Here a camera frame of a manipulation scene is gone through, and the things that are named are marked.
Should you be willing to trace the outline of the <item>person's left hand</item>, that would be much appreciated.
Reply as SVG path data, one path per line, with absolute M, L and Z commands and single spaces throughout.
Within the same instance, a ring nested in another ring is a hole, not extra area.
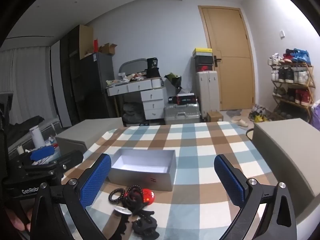
M 17 217 L 16 214 L 14 214 L 11 210 L 6 209 L 5 210 L 11 223 L 13 224 L 13 226 L 19 230 L 19 231 L 27 231 L 30 232 L 30 228 L 31 228 L 31 217 L 32 217 L 32 213 L 33 213 L 33 209 L 30 209 L 27 212 L 27 217 L 29 219 L 29 223 L 27 225 L 24 225 L 23 222 Z

